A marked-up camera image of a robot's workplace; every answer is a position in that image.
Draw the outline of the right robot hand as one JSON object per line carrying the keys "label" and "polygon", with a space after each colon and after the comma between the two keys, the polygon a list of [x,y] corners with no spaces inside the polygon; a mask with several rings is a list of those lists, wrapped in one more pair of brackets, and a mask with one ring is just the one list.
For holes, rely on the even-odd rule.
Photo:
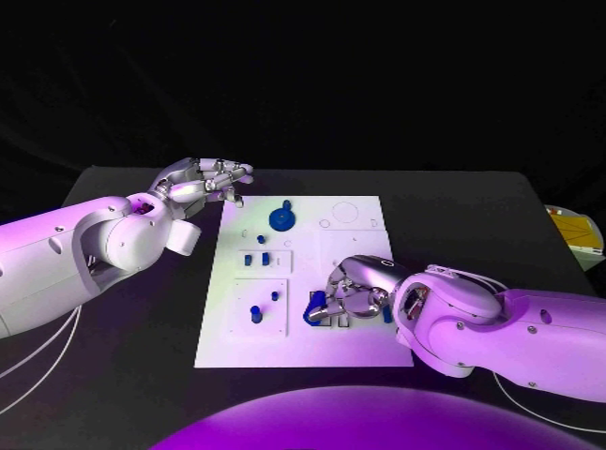
{"label": "right robot hand", "polygon": [[411,271],[398,263],[371,255],[342,260],[327,277],[326,288],[313,294],[303,318],[310,325],[348,315],[374,319],[401,297]]}

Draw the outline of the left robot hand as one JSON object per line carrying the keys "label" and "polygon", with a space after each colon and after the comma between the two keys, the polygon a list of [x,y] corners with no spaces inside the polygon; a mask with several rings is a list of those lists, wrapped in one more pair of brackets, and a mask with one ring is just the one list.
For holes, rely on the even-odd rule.
{"label": "left robot hand", "polygon": [[208,203],[231,202],[244,207],[234,184],[249,184],[251,174],[252,167],[245,163],[186,157],[161,170],[147,193],[163,202],[174,219],[187,219]]}

